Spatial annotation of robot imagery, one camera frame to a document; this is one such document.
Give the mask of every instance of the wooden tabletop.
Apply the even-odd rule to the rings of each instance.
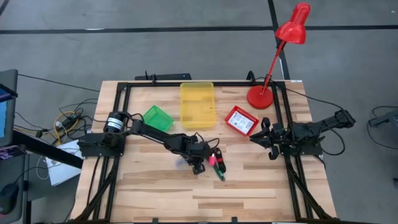
[[[117,83],[103,82],[95,119],[106,120],[112,111]],[[286,81],[286,87],[305,93],[302,82]],[[178,155],[165,150],[162,145],[140,136],[129,136],[119,166],[111,221],[151,222],[152,218],[159,218],[160,222],[230,222],[231,217],[247,222],[294,221],[283,158],[280,156],[270,161],[268,149],[251,143],[249,138],[224,122],[236,105],[260,120],[268,117],[271,123],[277,122],[273,105],[265,110],[256,110],[248,105],[248,90],[246,86],[216,86],[216,126],[197,130],[205,140],[220,138],[219,148],[227,166],[225,182],[220,181],[208,164],[205,173],[193,175],[191,167],[177,167]],[[286,121],[281,96],[279,93]],[[294,121],[311,121],[307,99],[289,91],[288,96]],[[169,133],[192,135],[196,130],[184,130],[180,123],[179,98],[179,87],[133,87],[128,112],[144,114],[151,106],[157,105],[175,121]],[[93,131],[102,132],[103,125],[94,122]],[[313,156],[302,156],[302,160],[309,191],[325,211],[335,217],[323,164]],[[96,158],[88,158],[83,163],[71,218],[79,216],[86,207],[95,161]],[[101,164],[102,161],[96,171],[91,197],[98,188]],[[301,214],[305,217],[302,194],[299,189],[297,192]],[[104,201],[100,218],[104,217]]]

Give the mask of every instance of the yellow plastic bin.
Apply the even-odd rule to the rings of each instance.
[[[209,128],[216,124],[216,106],[212,82],[180,85],[180,115],[184,128]]]

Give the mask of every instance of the green plastic container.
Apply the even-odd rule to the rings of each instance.
[[[161,131],[168,131],[170,127],[173,125],[173,118],[162,111],[157,106],[152,106],[145,114],[144,121],[149,126],[152,126]]]

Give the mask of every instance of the gray floor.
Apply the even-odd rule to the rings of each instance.
[[[299,1],[275,1],[279,24]],[[308,1],[312,26],[398,24],[391,0]],[[269,26],[267,1],[260,0],[11,0],[0,29],[81,29],[165,26]],[[307,94],[350,111],[355,127],[339,131],[347,150],[325,156],[338,216],[344,220],[395,223],[398,220],[398,151],[374,144],[367,135],[370,111],[398,105],[398,30],[308,31],[305,45],[287,45],[291,79],[303,80]],[[131,80],[149,73],[190,72],[194,79],[240,79],[248,70],[267,71],[275,52],[272,31],[157,34],[0,35],[0,70],[99,89],[103,80]],[[282,78],[280,67],[274,78]],[[17,111],[49,127],[58,107],[97,97],[96,93],[20,77]],[[336,108],[310,101],[314,120]],[[94,106],[85,113],[93,114]],[[16,123],[27,126],[21,119]],[[372,129],[384,144],[398,146],[389,126]],[[333,135],[323,144],[341,145]],[[33,222],[60,222],[68,213],[76,182],[62,193],[34,202]]]

